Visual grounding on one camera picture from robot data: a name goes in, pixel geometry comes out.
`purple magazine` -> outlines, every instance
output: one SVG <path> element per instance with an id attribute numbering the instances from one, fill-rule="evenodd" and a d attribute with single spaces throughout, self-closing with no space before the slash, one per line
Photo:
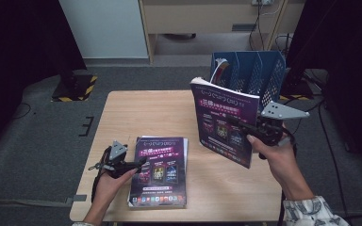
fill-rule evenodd
<path id="1" fill-rule="evenodd" d="M 208 149 L 250 168 L 252 146 L 237 126 L 227 122 L 226 116 L 232 115 L 255 125 L 259 96 L 221 88 L 200 77 L 194 78 L 190 87 L 200 142 Z"/>
<path id="2" fill-rule="evenodd" d="M 187 142 L 182 137 L 138 137 L 135 161 L 147 156 L 131 181 L 131 208 L 184 208 Z"/>

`blue plastic basket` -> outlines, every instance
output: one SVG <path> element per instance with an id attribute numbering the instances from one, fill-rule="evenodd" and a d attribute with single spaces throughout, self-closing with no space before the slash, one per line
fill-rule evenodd
<path id="1" fill-rule="evenodd" d="M 213 53 L 211 71 L 217 58 L 230 64 L 222 73 L 219 86 L 260 96 L 262 110 L 270 101 L 277 101 L 285 75 L 285 59 L 278 51 L 244 51 Z"/>

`wall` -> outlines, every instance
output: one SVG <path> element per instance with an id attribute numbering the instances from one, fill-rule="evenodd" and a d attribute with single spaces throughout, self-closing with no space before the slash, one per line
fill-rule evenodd
<path id="1" fill-rule="evenodd" d="M 138 0 L 59 0 L 83 58 L 148 58 Z"/>

